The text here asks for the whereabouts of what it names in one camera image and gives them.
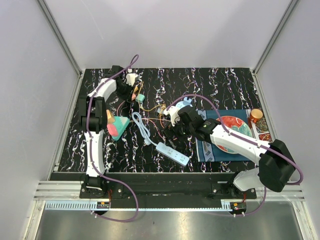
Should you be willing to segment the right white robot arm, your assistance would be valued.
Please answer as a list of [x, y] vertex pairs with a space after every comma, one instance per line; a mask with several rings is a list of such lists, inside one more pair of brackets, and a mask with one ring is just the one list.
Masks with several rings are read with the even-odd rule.
[[297, 167], [286, 146], [281, 140], [273, 142], [259, 140], [226, 127], [223, 120], [203, 119], [191, 106], [182, 108], [171, 106], [165, 111], [171, 123], [166, 128], [168, 139], [192, 136], [198, 141], [222, 146], [247, 158], [256, 168], [235, 173], [227, 185], [228, 195], [239, 198], [245, 191], [265, 187], [280, 193]]

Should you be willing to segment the teal triangular power strip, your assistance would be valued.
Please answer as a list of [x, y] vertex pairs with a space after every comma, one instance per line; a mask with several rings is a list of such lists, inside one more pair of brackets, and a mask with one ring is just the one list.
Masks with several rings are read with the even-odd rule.
[[128, 117], [115, 116], [115, 122], [113, 124], [117, 128], [118, 136], [116, 136], [116, 137], [111, 136], [114, 141], [118, 141], [121, 138], [122, 134], [125, 132], [125, 130], [128, 127], [129, 123], [130, 123], [130, 120], [129, 120]]

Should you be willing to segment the pink square plug adapter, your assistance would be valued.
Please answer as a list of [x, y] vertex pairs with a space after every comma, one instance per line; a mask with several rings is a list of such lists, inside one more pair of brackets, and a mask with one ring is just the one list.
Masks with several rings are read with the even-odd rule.
[[117, 127], [113, 123], [108, 123], [107, 124], [107, 130], [108, 130], [109, 134], [112, 137], [117, 137], [118, 136]]

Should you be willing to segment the salmon small charger plug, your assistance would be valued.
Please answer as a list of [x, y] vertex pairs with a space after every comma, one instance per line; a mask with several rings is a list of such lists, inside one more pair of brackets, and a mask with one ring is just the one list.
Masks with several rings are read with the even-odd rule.
[[136, 97], [137, 97], [137, 95], [133, 93], [131, 96], [131, 100], [134, 101], [136, 99]]

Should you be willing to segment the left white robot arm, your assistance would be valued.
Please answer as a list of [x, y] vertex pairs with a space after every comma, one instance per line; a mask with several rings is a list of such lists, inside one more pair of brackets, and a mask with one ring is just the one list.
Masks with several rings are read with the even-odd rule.
[[84, 132], [87, 148], [87, 168], [81, 187], [97, 198], [103, 198], [108, 193], [109, 179], [104, 176], [102, 143], [108, 125], [106, 102], [114, 92], [125, 101], [134, 93], [136, 78], [131, 73], [127, 74], [129, 79], [125, 81], [122, 77], [128, 68], [129, 66], [123, 68], [113, 65], [111, 72], [101, 79], [99, 85], [78, 100], [79, 124]]

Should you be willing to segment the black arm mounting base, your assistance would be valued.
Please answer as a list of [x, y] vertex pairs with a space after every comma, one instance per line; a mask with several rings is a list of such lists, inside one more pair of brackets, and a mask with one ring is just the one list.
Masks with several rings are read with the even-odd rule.
[[255, 200], [255, 189], [241, 192], [231, 185], [232, 173], [108, 173], [81, 176], [82, 199], [111, 198], [113, 208], [210, 209], [221, 200]]

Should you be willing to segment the light blue charger plug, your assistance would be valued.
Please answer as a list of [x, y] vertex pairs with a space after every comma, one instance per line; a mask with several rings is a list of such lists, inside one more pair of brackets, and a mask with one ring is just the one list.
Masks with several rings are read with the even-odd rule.
[[191, 105], [192, 104], [192, 99], [189, 98], [189, 97], [185, 97], [183, 99], [183, 102], [184, 102], [185, 105]]

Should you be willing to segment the light blue long power strip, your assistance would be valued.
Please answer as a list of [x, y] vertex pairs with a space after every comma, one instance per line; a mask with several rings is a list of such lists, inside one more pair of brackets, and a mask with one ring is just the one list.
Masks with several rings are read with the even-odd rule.
[[156, 150], [163, 154], [165, 157], [173, 160], [174, 162], [182, 165], [182, 166], [186, 166], [189, 162], [189, 157], [178, 152], [177, 150], [169, 147], [169, 146], [166, 146], [164, 143], [162, 142], [159, 142], [156, 146]]

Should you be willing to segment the round light blue power socket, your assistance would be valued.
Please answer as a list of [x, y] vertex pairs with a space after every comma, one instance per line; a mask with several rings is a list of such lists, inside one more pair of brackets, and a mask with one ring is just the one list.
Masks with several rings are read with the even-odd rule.
[[185, 103], [184, 103], [184, 101], [179, 101], [175, 106], [177, 108], [181, 109], [181, 108], [185, 107]]

